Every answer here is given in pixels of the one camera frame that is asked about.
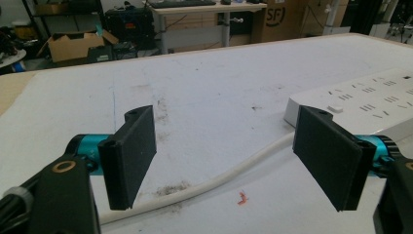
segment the cardboard box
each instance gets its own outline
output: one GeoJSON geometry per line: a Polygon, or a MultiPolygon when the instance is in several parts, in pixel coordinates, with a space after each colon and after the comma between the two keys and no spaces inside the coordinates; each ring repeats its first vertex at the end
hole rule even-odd
{"type": "Polygon", "coordinates": [[[308,1],[268,0],[267,9],[254,14],[251,43],[299,38],[308,1]]]}
{"type": "Polygon", "coordinates": [[[95,32],[55,33],[42,47],[40,55],[49,45],[53,62],[84,59],[88,56],[90,47],[104,46],[105,41],[110,44],[119,42],[118,38],[103,30],[102,36],[95,32]]]}
{"type": "Polygon", "coordinates": [[[35,5],[36,15],[58,15],[67,12],[68,2],[35,5]]]}

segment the white table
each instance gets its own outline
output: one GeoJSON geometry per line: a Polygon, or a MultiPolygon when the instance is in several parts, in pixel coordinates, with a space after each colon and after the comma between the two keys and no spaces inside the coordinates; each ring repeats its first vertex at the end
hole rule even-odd
{"type": "MultiPolygon", "coordinates": [[[[138,207],[168,186],[220,175],[293,132],[282,118],[291,94],[394,67],[413,71],[411,47],[349,34],[41,71],[0,117],[0,191],[60,156],[73,136],[114,133],[126,111],[153,104],[158,153],[138,207]]],[[[413,156],[412,142],[399,142],[405,156],[413,156]]],[[[92,184],[100,215],[113,215],[103,179],[92,184]]],[[[358,210],[337,213],[286,148],[206,194],[102,231],[374,233],[383,185],[369,177],[358,210]],[[242,206],[240,192],[248,198],[242,206]]]]}
{"type": "Polygon", "coordinates": [[[168,53],[168,48],[192,46],[204,43],[222,42],[223,47],[228,47],[230,40],[230,13],[260,11],[267,8],[267,4],[251,3],[231,3],[222,5],[219,2],[212,6],[183,7],[183,8],[163,8],[155,9],[150,7],[152,12],[158,16],[159,28],[162,40],[162,54],[168,53]],[[202,13],[223,13],[222,26],[188,28],[182,30],[167,30],[165,18],[167,16],[202,14],[202,13]]]}

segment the white cable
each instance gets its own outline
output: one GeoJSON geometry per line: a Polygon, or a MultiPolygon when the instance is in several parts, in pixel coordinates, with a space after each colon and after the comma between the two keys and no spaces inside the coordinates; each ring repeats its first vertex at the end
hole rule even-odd
{"type": "Polygon", "coordinates": [[[100,224],[105,224],[109,222],[113,222],[119,219],[127,218],[134,215],[140,215],[143,213],[151,212],[157,210],[162,207],[166,207],[178,202],[182,202],[184,200],[196,197],[203,193],[206,193],[230,180],[239,176],[241,173],[245,172],[249,168],[253,167],[257,163],[263,161],[267,157],[273,155],[275,152],[274,150],[282,150],[285,147],[292,144],[294,139],[294,133],[290,133],[288,135],[283,136],[277,141],[269,144],[265,148],[259,150],[254,155],[250,156],[245,161],[238,164],[235,168],[226,173],[218,175],[207,182],[201,183],[197,186],[189,187],[185,190],[178,191],[166,196],[162,196],[159,198],[155,198],[151,201],[139,203],[136,205],[134,209],[121,211],[121,212],[112,212],[111,214],[101,215],[99,217],[100,224]]]}

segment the cable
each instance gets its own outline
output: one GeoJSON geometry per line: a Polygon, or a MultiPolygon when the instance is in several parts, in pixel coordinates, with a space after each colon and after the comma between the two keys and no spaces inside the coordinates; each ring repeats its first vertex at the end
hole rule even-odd
{"type": "Polygon", "coordinates": [[[306,16],[305,16],[305,19],[304,19],[304,21],[303,21],[303,24],[301,25],[301,29],[300,29],[300,37],[301,37],[301,36],[302,36],[302,34],[303,34],[304,27],[305,27],[305,25],[306,25],[306,23],[307,23],[307,19],[308,19],[308,17],[309,17],[309,14],[310,14],[310,13],[308,13],[308,12],[307,12],[307,14],[306,14],[306,16]]]}
{"type": "Polygon", "coordinates": [[[319,26],[320,26],[321,28],[324,28],[324,26],[322,25],[322,23],[319,22],[319,19],[317,19],[317,16],[316,16],[316,14],[314,13],[313,8],[312,8],[309,4],[307,4],[307,6],[309,7],[311,14],[313,15],[314,19],[315,19],[316,22],[319,24],[319,26]]]}
{"type": "Polygon", "coordinates": [[[146,12],[146,10],[148,10],[148,2],[149,2],[149,0],[142,1],[142,2],[144,2],[144,4],[143,4],[143,12],[146,12]]]}
{"type": "Polygon", "coordinates": [[[221,186],[229,182],[236,176],[239,176],[241,173],[245,172],[246,170],[250,169],[256,164],[262,162],[269,156],[273,155],[275,153],[274,151],[280,151],[284,149],[285,147],[291,145],[293,139],[294,139],[294,133],[285,135],[279,140],[274,141],[273,143],[269,144],[265,148],[259,150],[254,155],[250,156],[248,159],[238,164],[232,170],[227,171],[226,173],[223,173],[221,175],[218,175],[214,177],[213,179],[207,182],[201,183],[197,186],[189,187],[185,190],[182,190],[176,193],[172,193],[172,194],[160,197],[160,198],[155,198],[145,203],[137,204],[136,208],[131,209],[131,210],[122,211],[122,212],[113,212],[112,214],[101,215],[99,217],[100,224],[106,224],[106,223],[110,223],[116,220],[130,217],[130,216],[135,216],[135,215],[140,215],[140,214],[144,214],[147,212],[151,212],[159,208],[166,207],[166,206],[178,203],[178,202],[182,202],[184,200],[187,200],[187,199],[199,196],[203,193],[206,193],[218,186],[221,186]]]}
{"type": "Polygon", "coordinates": [[[407,37],[407,39],[403,42],[404,44],[407,44],[407,42],[409,41],[409,39],[411,39],[413,37],[413,32],[410,33],[410,36],[407,37]]]}
{"type": "Polygon", "coordinates": [[[165,29],[168,29],[168,28],[170,28],[170,27],[172,27],[172,26],[176,25],[177,23],[179,23],[179,22],[183,21],[183,20],[184,20],[187,16],[188,16],[188,15],[185,15],[185,16],[183,16],[181,19],[178,19],[177,21],[175,21],[175,22],[171,23],[171,24],[170,24],[170,25],[168,25],[165,29]]]}

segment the power strip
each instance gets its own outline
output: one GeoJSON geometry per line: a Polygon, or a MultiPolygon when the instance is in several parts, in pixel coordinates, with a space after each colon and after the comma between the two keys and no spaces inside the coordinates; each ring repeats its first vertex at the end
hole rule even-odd
{"type": "Polygon", "coordinates": [[[295,127],[299,105],[330,112],[353,135],[413,135],[413,72],[391,69],[292,95],[284,119],[295,127]]]}

